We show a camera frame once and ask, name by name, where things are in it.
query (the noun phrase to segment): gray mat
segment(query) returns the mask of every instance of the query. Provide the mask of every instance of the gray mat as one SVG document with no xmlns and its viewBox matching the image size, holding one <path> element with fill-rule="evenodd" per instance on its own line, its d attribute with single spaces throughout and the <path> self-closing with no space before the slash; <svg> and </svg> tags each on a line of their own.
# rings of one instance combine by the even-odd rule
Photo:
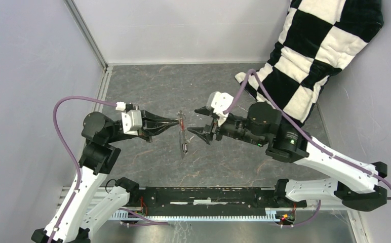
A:
<svg viewBox="0 0 391 243">
<path fill-rule="evenodd" d="M 182 109 L 187 126 L 201 127 L 211 119 L 193 110 L 203 107 L 213 91 L 234 96 L 240 87 L 234 75 L 262 66 L 262 63 L 115 66 L 106 100 L 132 102 L 141 109 L 170 118 Z M 244 93 L 232 113 L 245 116 L 253 102 Z M 103 113 L 112 119 L 120 118 L 110 107 L 104 107 Z M 317 108 L 304 129 L 327 143 Z M 282 178 L 326 177 L 306 167 L 275 161 L 265 155 L 264 148 L 227 137 L 210 146 L 193 137 L 189 154 L 181 159 L 177 126 L 154 137 L 152 143 L 133 139 L 113 145 L 122 152 L 109 177 L 125 176 L 141 186 L 274 186 Z"/>
</svg>

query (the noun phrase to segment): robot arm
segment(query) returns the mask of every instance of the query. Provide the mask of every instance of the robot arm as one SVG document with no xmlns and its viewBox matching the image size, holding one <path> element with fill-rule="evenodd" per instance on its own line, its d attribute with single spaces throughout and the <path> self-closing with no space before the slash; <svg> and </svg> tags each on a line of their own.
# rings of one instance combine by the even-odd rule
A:
<svg viewBox="0 0 391 243">
<path fill-rule="evenodd" d="M 82 136 L 86 138 L 86 145 L 79 160 L 82 173 L 79 189 L 74 190 L 77 179 L 75 176 L 69 193 L 51 222 L 32 235 L 34 242 L 47 242 L 53 231 L 55 234 L 51 242 L 89 242 L 87 240 L 106 220 L 128 203 L 132 188 L 139 186 L 129 183 L 125 178 L 118 180 L 109 196 L 87 212 L 95 192 L 112 170 L 121 152 L 109 143 L 136 137 L 152 142 L 153 136 L 179 124 L 178 119 L 168 119 L 139 110 L 137 105 L 119 102 L 116 109 L 122 112 L 122 119 L 117 121 L 99 112 L 92 112 L 84 119 Z M 66 209 L 71 197 L 74 197 L 73 201 Z M 59 228 L 55 228 L 63 210 L 66 213 Z"/>
<path fill-rule="evenodd" d="M 331 177 L 313 181 L 279 180 L 276 185 L 277 196 L 292 201 L 340 200 L 345 206 L 359 211 L 371 211 L 386 204 L 387 191 L 378 186 L 376 178 L 322 153 L 292 125 L 282 121 L 280 111 L 273 109 L 266 102 L 257 102 L 250 106 L 246 118 L 231 113 L 224 114 L 223 111 L 229 107 L 232 100 L 233 97 L 227 93 L 212 93 L 207 105 L 195 110 L 196 113 L 212 117 L 211 123 L 204 128 L 188 128 L 188 131 L 207 144 L 210 144 L 216 135 L 217 141 L 227 136 L 259 147 L 267 146 L 265 153 L 273 159 L 306 166 Z M 351 159 L 322 144 L 313 136 L 311 138 L 333 154 L 347 158 L 375 175 L 386 177 L 386 164 L 366 164 Z"/>
</svg>

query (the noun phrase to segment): pillow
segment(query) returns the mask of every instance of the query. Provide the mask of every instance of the pillow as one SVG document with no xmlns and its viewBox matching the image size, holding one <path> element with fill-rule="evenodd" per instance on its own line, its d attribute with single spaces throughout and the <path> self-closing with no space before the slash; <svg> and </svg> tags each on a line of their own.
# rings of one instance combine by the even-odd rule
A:
<svg viewBox="0 0 391 243">
<path fill-rule="evenodd" d="M 257 74 L 279 108 L 302 126 L 328 79 L 375 37 L 383 16 L 381 0 L 290 2 L 279 40 Z M 236 75 L 239 84 L 244 77 L 243 72 Z M 254 76 L 245 90 L 267 101 Z"/>
</svg>

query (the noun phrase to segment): white wall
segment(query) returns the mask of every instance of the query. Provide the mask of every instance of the white wall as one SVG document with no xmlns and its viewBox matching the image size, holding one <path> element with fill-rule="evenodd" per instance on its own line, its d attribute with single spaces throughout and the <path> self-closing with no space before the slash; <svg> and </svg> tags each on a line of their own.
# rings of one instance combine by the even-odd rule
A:
<svg viewBox="0 0 391 243">
<path fill-rule="evenodd" d="M 74 173 L 52 109 L 64 96 L 95 96 L 101 75 L 63 1 L 0 0 L 0 242 L 30 242 L 51 220 Z M 76 152 L 91 108 L 74 101 L 59 110 Z"/>
<path fill-rule="evenodd" d="M 391 182 L 391 1 L 382 8 L 383 29 L 331 78 L 319 103 L 332 146 L 361 161 L 387 163 Z M 391 201 L 363 217 L 372 242 L 391 242 Z"/>
<path fill-rule="evenodd" d="M 288 0 L 75 0 L 108 63 L 266 61 Z"/>
</svg>

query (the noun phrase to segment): wire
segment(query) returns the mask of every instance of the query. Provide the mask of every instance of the wire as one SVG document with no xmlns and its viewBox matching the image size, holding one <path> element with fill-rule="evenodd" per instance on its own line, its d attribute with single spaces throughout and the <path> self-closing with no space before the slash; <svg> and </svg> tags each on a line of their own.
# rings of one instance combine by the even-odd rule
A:
<svg viewBox="0 0 391 243">
<path fill-rule="evenodd" d="M 231 105 L 227 108 L 227 110 L 224 111 L 224 114 L 227 114 L 229 113 L 237 104 L 238 100 L 240 99 L 240 96 L 242 95 L 243 93 L 243 90 L 245 89 L 246 87 L 246 84 L 248 83 L 249 81 L 249 76 L 253 74 L 255 79 L 257 80 L 261 90 L 263 91 L 264 93 L 264 96 L 267 98 L 267 100 L 271 103 L 271 105 L 276 109 L 276 110 L 279 110 L 281 113 L 282 113 L 282 116 L 285 117 L 285 119 L 299 132 L 301 133 L 301 135 L 309 142 L 311 143 L 315 148 L 319 149 L 321 152 L 327 154 L 328 156 L 330 156 L 331 158 L 335 158 L 336 160 L 340 161 L 340 162 L 343 162 L 345 164 L 347 164 L 348 166 L 351 166 L 355 169 L 358 169 L 364 173 L 366 173 L 368 176 L 372 176 L 374 178 L 376 178 L 377 180 L 383 182 L 390 190 L 391 190 L 391 184 L 385 180 L 384 178 L 382 178 L 381 176 L 379 175 L 376 175 L 376 174 L 373 174 L 371 171 L 369 171 L 368 169 L 366 168 L 363 168 L 363 167 L 360 167 L 358 165 L 355 165 L 354 163 L 352 163 L 351 161 L 348 161 L 347 159 L 345 158 L 342 158 L 340 156 L 336 156 L 335 154 L 333 154 L 332 152 L 326 150 L 325 148 L 323 148 L 321 145 L 319 145 L 318 143 L 316 143 L 315 141 L 312 140 L 312 138 L 306 134 L 306 132 L 304 132 L 296 123 L 295 121 L 293 121 L 292 118 L 290 118 L 283 110 L 281 110 L 278 105 L 274 102 L 274 100 L 271 98 L 271 96 L 268 94 L 267 90 L 265 89 L 264 85 L 262 84 L 260 78 L 258 77 L 258 74 L 257 74 L 257 71 L 255 69 L 250 69 L 247 73 L 246 73 L 246 76 L 245 76 L 245 79 L 243 80 L 243 82 L 241 83 L 241 87 L 239 89 L 239 91 L 237 92 L 236 96 L 234 97 Z"/>
<path fill-rule="evenodd" d="M 55 104 L 55 106 L 54 106 L 54 110 L 52 112 L 52 121 L 54 123 L 55 131 L 57 132 L 58 138 L 60 138 L 61 143 L 63 144 L 63 146 L 66 149 L 67 153 L 70 155 L 70 158 L 71 158 L 71 160 L 73 162 L 73 165 L 76 168 L 76 179 L 77 179 L 75 188 L 73 190 L 73 193 L 70 196 L 69 201 L 64 206 L 63 211 L 61 212 L 60 216 L 57 219 L 57 222 L 54 225 L 54 228 L 57 228 L 57 229 L 59 228 L 61 220 L 63 220 L 64 215 L 66 214 L 67 210 L 69 209 L 70 204 L 72 203 L 74 197 L 76 196 L 76 192 L 79 190 L 79 186 L 81 184 L 81 178 L 82 178 L 82 171 L 79 168 L 79 164 L 77 163 L 77 160 L 76 160 L 75 156 L 73 155 L 72 151 L 70 150 L 69 146 L 67 145 L 66 141 L 64 140 L 63 135 L 61 134 L 60 128 L 58 127 L 58 122 L 57 122 L 57 110 L 58 110 L 58 107 L 61 105 L 61 103 L 63 103 L 64 101 L 67 101 L 67 100 L 86 100 L 86 101 L 99 103 L 99 104 L 102 104 L 102 105 L 116 107 L 116 104 L 109 103 L 109 102 L 106 102 L 106 101 L 97 100 L 97 99 L 93 99 L 93 98 L 90 98 L 90 97 L 85 97 L 85 96 L 68 96 L 68 97 L 65 97 L 65 98 L 59 100 L 57 102 L 57 104 Z M 51 236 L 49 237 L 47 243 L 51 243 L 51 241 L 53 240 L 53 238 L 55 236 L 55 232 L 56 232 L 55 230 L 53 230 L 51 232 Z"/>
<path fill-rule="evenodd" d="M 131 210 L 129 210 L 129 209 L 120 208 L 120 210 L 124 210 L 124 211 L 126 211 L 126 212 L 132 214 L 133 216 L 136 216 L 137 218 L 139 218 L 139 219 L 141 219 L 141 220 L 144 220 L 144 221 L 146 221 L 146 222 L 151 223 L 151 224 L 141 224 L 140 226 L 148 226 L 148 225 L 169 225 L 169 223 L 167 223 L 167 222 L 156 222 L 156 221 L 149 220 L 149 219 L 147 219 L 147 218 L 145 218 L 145 217 L 143 217 L 143 216 L 141 216 L 141 215 L 139 215 L 139 214 L 136 214 L 135 212 L 133 212 L 133 211 L 131 211 Z"/>
<path fill-rule="evenodd" d="M 294 212 L 295 212 L 295 210 L 297 209 L 297 205 L 296 205 L 295 203 L 293 203 L 293 204 L 292 204 L 292 206 L 293 206 L 293 208 L 292 208 L 292 211 L 291 211 L 291 213 L 294 213 Z"/>
<path fill-rule="evenodd" d="M 292 224 L 292 225 L 283 225 L 283 224 L 281 224 L 280 227 L 281 227 L 281 228 L 282 228 L 282 227 L 285 227 L 285 228 L 293 228 L 293 227 L 296 227 L 296 226 L 301 226 L 301 225 L 307 224 L 307 223 L 311 222 L 313 219 L 316 218 L 316 216 L 318 215 L 320 209 L 321 209 L 321 200 L 319 200 L 318 206 L 317 206 L 317 208 L 315 209 L 314 214 L 312 214 L 312 216 L 311 216 L 310 218 L 304 220 L 303 222 L 297 223 L 297 224 Z"/>
<path fill-rule="evenodd" d="M 146 223 L 146 224 L 129 224 L 129 223 L 127 223 L 126 225 L 129 226 L 129 227 L 140 227 L 140 226 L 153 226 L 153 225 L 158 225 L 158 224 L 154 224 L 154 223 Z"/>
<path fill-rule="evenodd" d="M 145 216 L 148 216 L 148 207 L 146 206 L 145 203 L 143 203 L 143 205 L 145 206 Z"/>
<path fill-rule="evenodd" d="M 110 179 L 110 180 L 108 180 L 108 181 L 106 182 L 106 185 L 104 185 L 104 190 L 105 190 L 107 193 L 109 193 L 109 192 L 107 191 L 107 186 L 109 185 L 109 182 L 111 182 L 111 181 L 115 181 L 115 182 L 116 182 L 115 179 Z"/>
</svg>

